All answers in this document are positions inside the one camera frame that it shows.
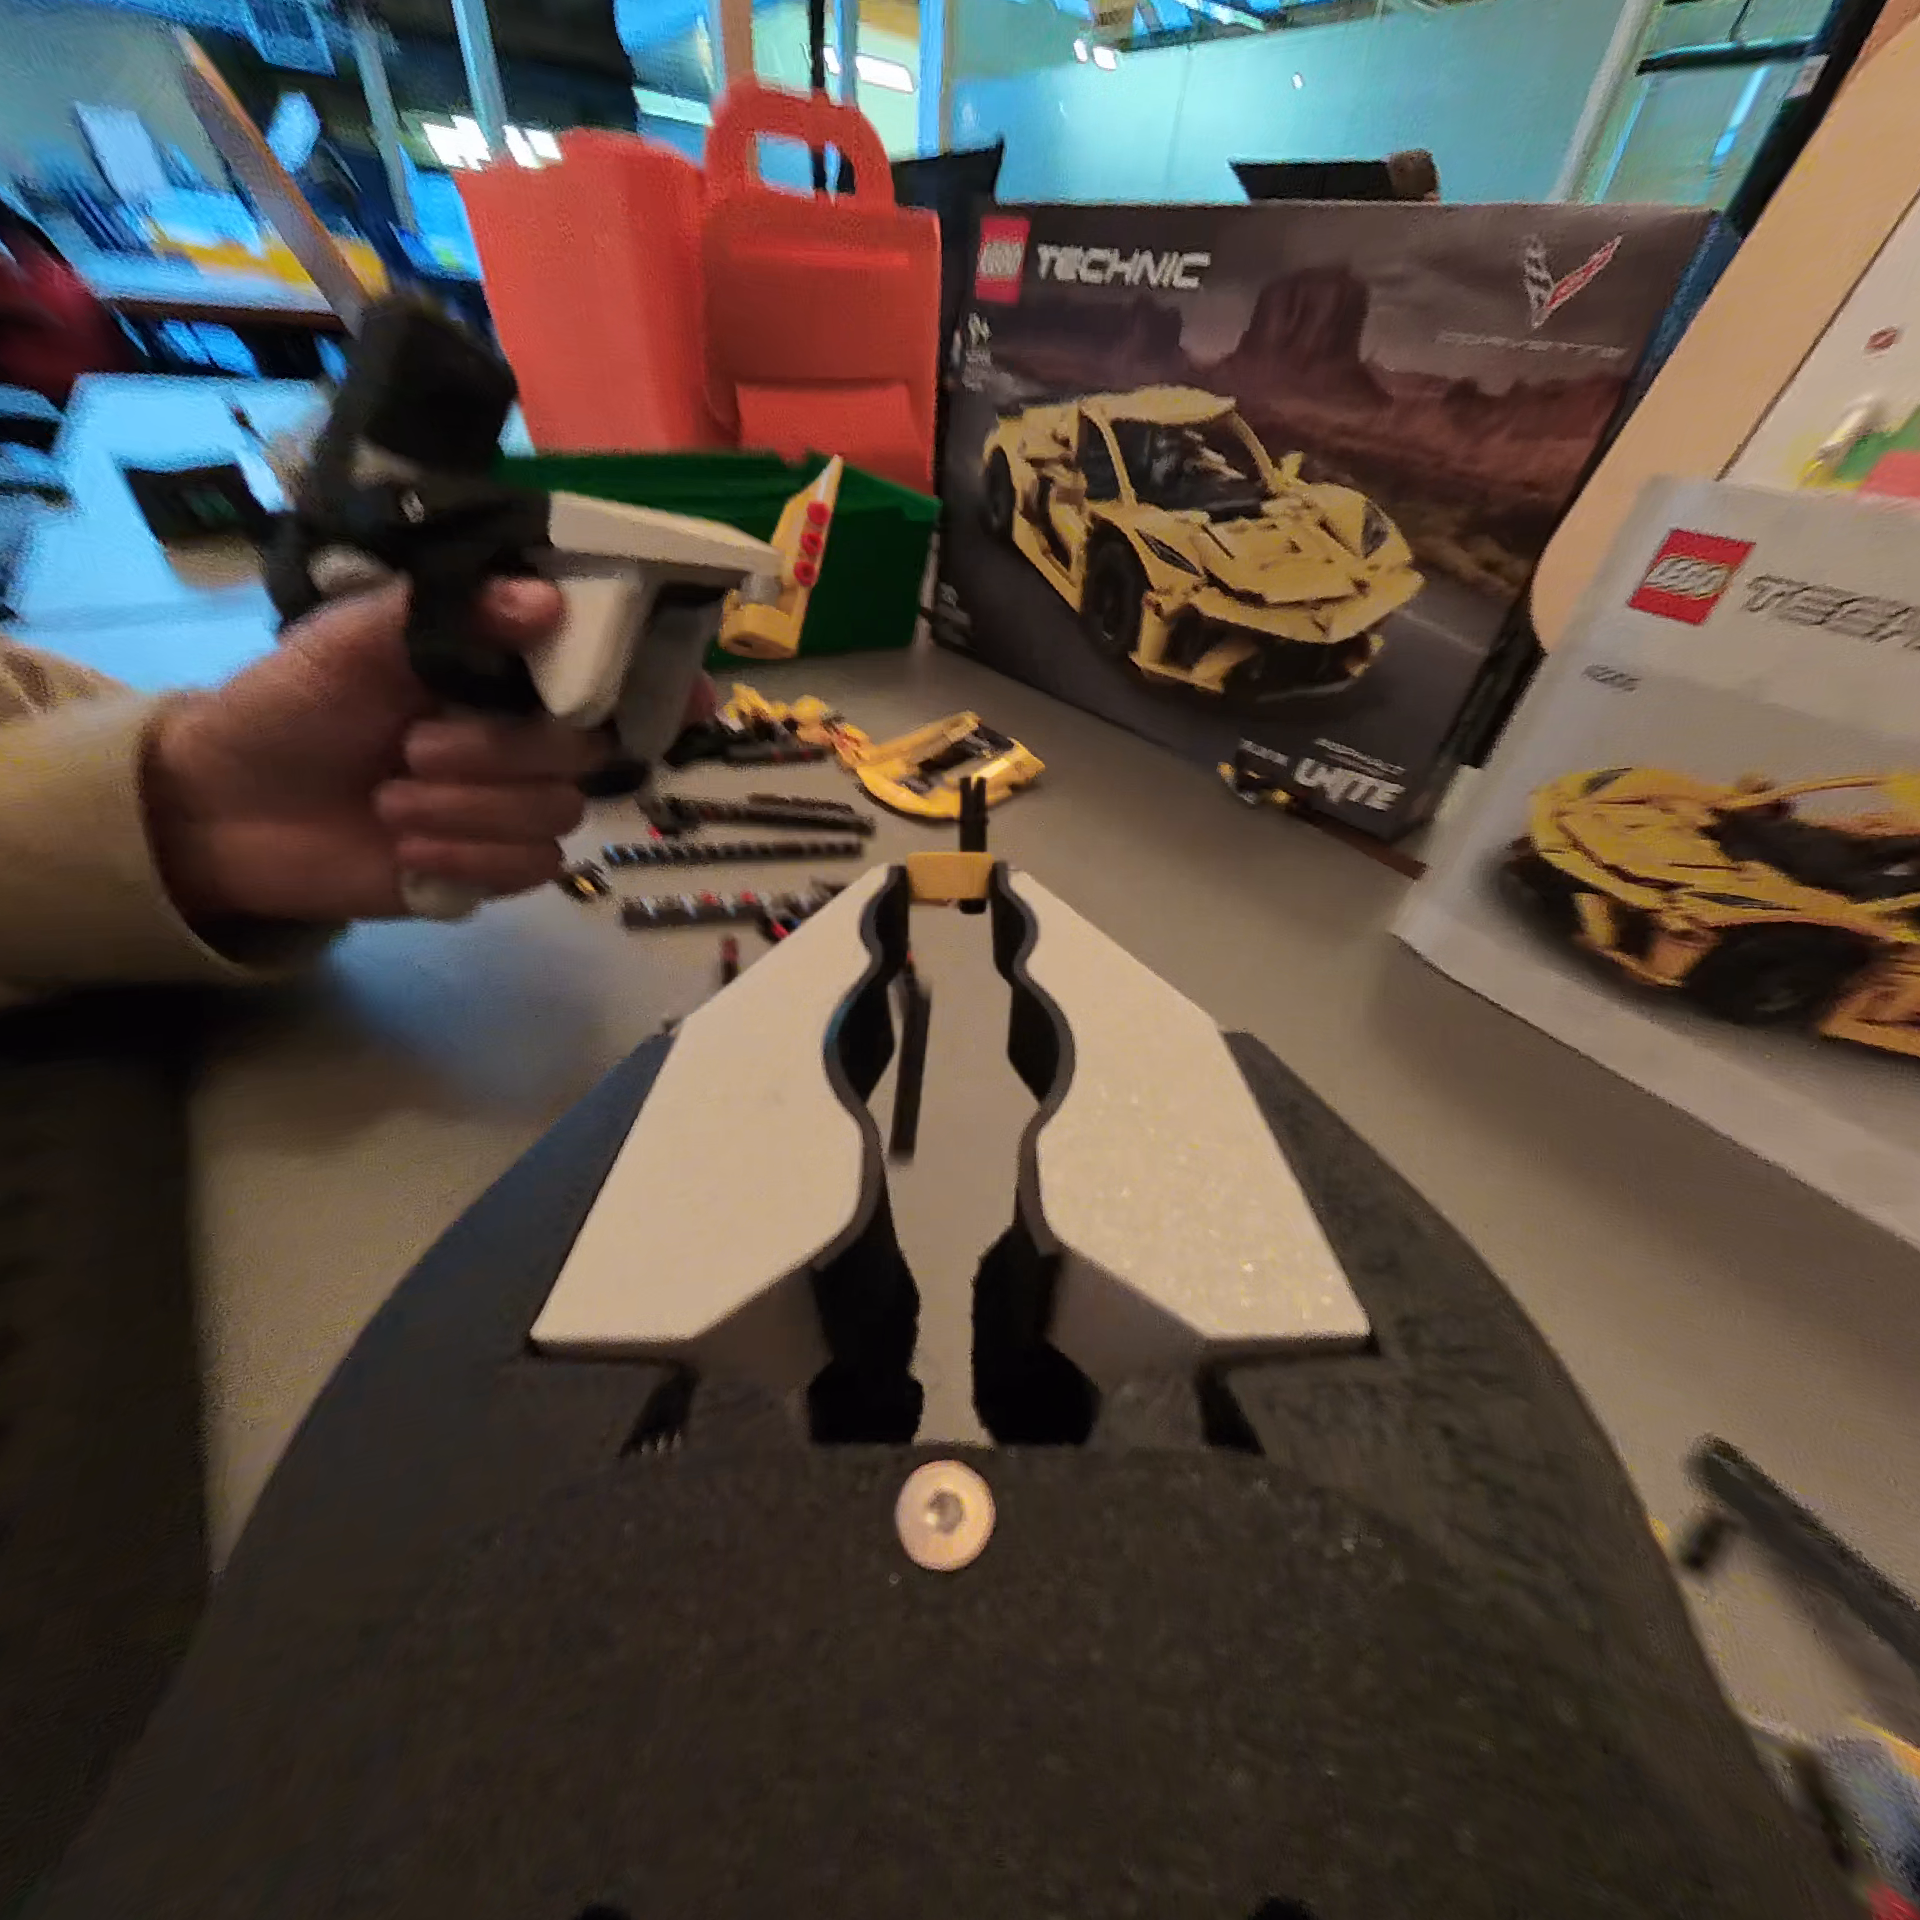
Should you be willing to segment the wooden desk lamp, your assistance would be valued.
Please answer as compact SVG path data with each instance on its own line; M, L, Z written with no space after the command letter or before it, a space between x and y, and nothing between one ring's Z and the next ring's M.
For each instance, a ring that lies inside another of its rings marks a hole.
M172 29L183 96L211 147L247 189L271 227L314 280L328 311L358 333L377 290L358 269L345 245L324 226L298 179L272 154L265 137L196 38Z

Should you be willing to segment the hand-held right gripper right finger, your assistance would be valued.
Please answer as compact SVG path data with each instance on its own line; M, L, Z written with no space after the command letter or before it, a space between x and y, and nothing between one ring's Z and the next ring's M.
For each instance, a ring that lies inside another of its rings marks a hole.
M1035 1102L1016 1227L1040 1346L1102 1395L1364 1350L1372 1318L1214 1017L1022 870L992 870L992 946Z

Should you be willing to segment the person's left forearm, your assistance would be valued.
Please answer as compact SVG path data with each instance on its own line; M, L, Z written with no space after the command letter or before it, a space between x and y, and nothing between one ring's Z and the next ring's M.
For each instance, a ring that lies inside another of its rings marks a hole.
M139 694L2 639L2 1005L71 992L257 984L311 967L337 925L192 921L153 850L147 773L182 691Z

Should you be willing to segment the yellow toy car body section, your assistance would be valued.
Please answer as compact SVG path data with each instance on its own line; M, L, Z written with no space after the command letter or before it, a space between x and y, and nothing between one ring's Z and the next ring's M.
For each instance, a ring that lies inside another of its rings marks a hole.
M919 823L956 825L962 786L982 784L994 808L1038 784L1046 760L1018 737L987 726L976 710L959 710L888 741L844 745L856 784L882 808Z

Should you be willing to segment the person's left hand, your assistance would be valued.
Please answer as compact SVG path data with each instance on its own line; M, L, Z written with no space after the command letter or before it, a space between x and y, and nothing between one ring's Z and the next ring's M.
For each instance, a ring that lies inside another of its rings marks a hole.
M391 921L550 885L599 733L447 707L404 647L410 583L337 599L166 703L143 767L166 890L195 923Z

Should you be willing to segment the toy car set box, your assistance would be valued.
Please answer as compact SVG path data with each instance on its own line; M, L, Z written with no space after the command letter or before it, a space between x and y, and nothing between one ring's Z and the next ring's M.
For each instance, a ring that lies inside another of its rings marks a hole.
M932 638L1396 843L1532 670L1547 541L1728 254L1674 205L990 202Z

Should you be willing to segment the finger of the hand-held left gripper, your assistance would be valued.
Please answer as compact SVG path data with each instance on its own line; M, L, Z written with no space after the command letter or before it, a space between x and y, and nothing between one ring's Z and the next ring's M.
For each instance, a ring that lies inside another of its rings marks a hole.
M724 521L574 490L550 490L544 504L544 571L559 583L660 576L732 590L743 583L782 584L786 576L777 546Z
M562 584L560 601L560 626L529 654L540 706L569 728L609 728L630 760L658 760L688 725L724 590Z

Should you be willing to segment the yellow panel with red pins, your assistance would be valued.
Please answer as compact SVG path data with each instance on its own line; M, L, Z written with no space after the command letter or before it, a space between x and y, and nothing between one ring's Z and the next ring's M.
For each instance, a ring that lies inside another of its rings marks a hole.
M715 643L724 656L780 662L800 650L811 594L826 576L827 541L846 475L841 455L793 494L775 521L772 571L756 574L724 601Z

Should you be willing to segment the toy car instruction booklet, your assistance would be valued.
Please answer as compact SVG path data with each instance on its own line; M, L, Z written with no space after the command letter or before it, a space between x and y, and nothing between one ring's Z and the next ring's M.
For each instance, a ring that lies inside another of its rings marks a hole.
M1913 499L1651 481L1395 921L1908 1246L1916 562Z

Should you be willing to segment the group of black pinned beams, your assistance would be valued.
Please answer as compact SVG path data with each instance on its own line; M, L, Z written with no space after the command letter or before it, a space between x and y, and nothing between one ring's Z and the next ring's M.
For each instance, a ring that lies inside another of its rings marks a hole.
M844 720L840 753L831 759L736 759L718 720L683 730L666 753L679 769L690 762L718 762L734 769L761 773L796 762L836 762L844 745L873 741L862 726ZM833 862L862 857L875 834L875 817L852 801L822 794L707 794L681 791L633 789L646 834L601 846L599 857L569 862L560 889L577 899L599 903L615 895L615 873L688 873L736 863ZM833 885L817 880L811 889L790 895L734 890L723 895L679 881L660 881L649 895L632 895L622 912L633 928L697 925L721 921L755 921L766 938L786 936L804 917L818 909Z

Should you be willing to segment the green plastic bin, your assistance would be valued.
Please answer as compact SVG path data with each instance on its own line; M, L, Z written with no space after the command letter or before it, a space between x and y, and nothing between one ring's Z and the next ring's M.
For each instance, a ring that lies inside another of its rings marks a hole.
M506 485L568 490L625 506L721 521L772 538L786 503L827 458L766 449L503 453ZM928 547L939 526L936 496L846 466L800 635L803 658L905 648L922 618Z

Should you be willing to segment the yellow brick subassembly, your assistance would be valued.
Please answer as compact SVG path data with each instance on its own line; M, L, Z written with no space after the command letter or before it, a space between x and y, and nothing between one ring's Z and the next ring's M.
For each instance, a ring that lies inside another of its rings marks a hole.
M846 714L817 694L785 701L734 683L715 720L736 759L831 759L840 753Z

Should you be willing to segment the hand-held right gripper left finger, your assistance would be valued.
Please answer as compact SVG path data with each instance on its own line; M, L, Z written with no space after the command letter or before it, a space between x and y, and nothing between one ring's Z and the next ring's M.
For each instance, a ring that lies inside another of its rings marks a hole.
M775 1392L908 1378L915 1281L873 1112L905 947L905 865L879 863L679 1025L536 1313L540 1355Z

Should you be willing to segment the pile of yellow black bricks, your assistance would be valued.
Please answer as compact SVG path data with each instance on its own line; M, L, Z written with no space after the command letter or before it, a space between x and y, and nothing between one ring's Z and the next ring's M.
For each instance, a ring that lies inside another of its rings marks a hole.
M1672 1563L1713 1574L1747 1539L1801 1592L1918 1675L1918 1606L1897 1582L1787 1493L1747 1451L1703 1435L1687 1454L1697 1512L1668 1537ZM1873 1719L1809 1739L1751 1721L1763 1765L1826 1845L1873 1918L1918 1915L1918 1745Z

